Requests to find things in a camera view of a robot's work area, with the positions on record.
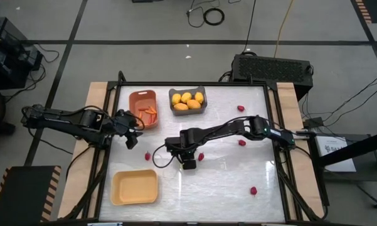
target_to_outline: white table surface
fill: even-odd
[[[144,131],[138,144],[128,150],[126,138],[112,142],[109,168],[105,182],[101,221],[159,222],[284,222],[279,182],[274,166],[272,142],[249,141],[230,136],[207,142],[195,154],[204,153],[197,168],[182,170],[175,159],[167,168],[156,168],[144,155],[164,144],[167,137],[179,136],[190,127],[208,128],[238,116],[259,115],[267,118],[263,87],[205,87],[208,107],[203,114],[173,116],[169,107],[169,89],[195,87],[123,86],[119,109],[129,108],[129,95],[140,90],[156,93],[159,124]],[[244,112],[237,105],[245,106]],[[247,142],[239,146],[238,140]],[[155,155],[158,165],[171,159],[166,148]],[[110,201],[113,175],[118,171],[153,169],[158,175],[158,196],[154,203],[115,206]],[[258,190],[256,196],[250,188]]]

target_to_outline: wooden table frame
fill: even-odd
[[[144,85],[139,82],[128,82],[129,85]],[[159,85],[159,82],[151,82],[151,85]],[[115,113],[117,107],[119,89],[114,89],[117,82],[92,82],[90,84],[87,101],[85,105],[96,105],[103,107],[110,113]],[[295,95],[294,85],[292,83],[278,83],[277,91],[268,91],[268,98],[270,101],[270,110],[275,122],[284,126],[286,129],[296,131],[302,129],[302,119]],[[308,151],[307,141],[296,140],[296,145]],[[73,158],[80,154],[87,147],[85,141],[77,141],[73,153]],[[288,155],[284,156],[283,153],[280,157],[288,158],[288,164],[284,164],[284,168],[293,180],[297,187],[298,192],[307,202],[308,206],[320,217],[323,216],[324,211],[322,208],[319,189],[316,182],[316,177],[313,170],[312,161],[299,151],[292,150]],[[68,179],[65,185],[65,191],[60,205],[58,217],[67,215],[76,203],[81,199],[82,195],[87,189],[88,184],[93,180],[95,173],[99,171],[102,166],[103,160],[108,158],[104,151],[90,150],[75,161],[73,167],[69,171]],[[89,207],[84,208],[83,212],[79,215],[81,218],[94,218],[98,217],[100,210],[101,195],[103,193],[103,185],[101,183],[96,187],[94,193],[89,201]],[[286,220],[301,220],[302,214],[299,206],[293,200],[290,191],[285,188],[285,196],[287,197],[285,209]]]

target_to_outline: yellow cable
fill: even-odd
[[[273,54],[273,57],[274,57],[274,58],[276,58],[277,47],[279,46],[280,34],[282,33],[284,22],[286,22],[287,16],[289,15],[289,12],[290,12],[290,9],[291,9],[291,5],[293,5],[293,2],[294,2],[294,0],[291,0],[291,2],[290,2],[290,6],[289,6],[289,8],[287,9],[286,15],[284,16],[284,19],[283,19],[282,25],[280,26],[279,35],[277,36],[277,41],[276,41],[275,54]]]

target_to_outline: orange tray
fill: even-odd
[[[113,205],[152,203],[157,198],[157,175],[151,169],[117,172],[112,180]]]
[[[131,113],[133,113],[135,116],[139,117],[140,112],[142,113],[142,120],[145,124],[145,129],[150,129],[157,126],[157,122],[159,120],[158,117],[158,111],[156,107],[156,93],[153,90],[143,90],[143,91],[136,91],[130,94],[129,97],[129,107]],[[149,107],[152,107],[155,109],[156,113],[155,115],[150,115],[146,113],[144,110],[139,109],[148,109]],[[137,121],[140,128],[142,128],[142,123],[140,121]]]

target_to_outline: yellow tray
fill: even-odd
[[[157,198],[157,175],[151,169],[117,172],[112,180],[113,205],[152,203]]]

